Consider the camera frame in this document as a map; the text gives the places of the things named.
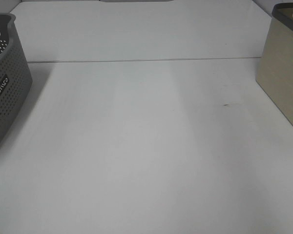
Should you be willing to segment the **beige bin with grey rim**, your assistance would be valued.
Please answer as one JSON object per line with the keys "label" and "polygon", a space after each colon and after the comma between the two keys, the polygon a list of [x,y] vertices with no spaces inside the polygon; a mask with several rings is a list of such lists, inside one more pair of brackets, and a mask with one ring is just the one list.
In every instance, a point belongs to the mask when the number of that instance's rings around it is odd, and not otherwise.
{"label": "beige bin with grey rim", "polygon": [[256,82],[293,126],[293,2],[273,7]]}

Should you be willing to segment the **grey perforated plastic basket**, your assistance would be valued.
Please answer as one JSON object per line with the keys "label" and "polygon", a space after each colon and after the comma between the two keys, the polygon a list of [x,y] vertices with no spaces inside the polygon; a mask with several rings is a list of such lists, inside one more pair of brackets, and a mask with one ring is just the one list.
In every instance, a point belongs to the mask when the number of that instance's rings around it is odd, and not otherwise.
{"label": "grey perforated plastic basket", "polygon": [[0,13],[0,143],[17,117],[32,85],[15,19],[13,14]]}

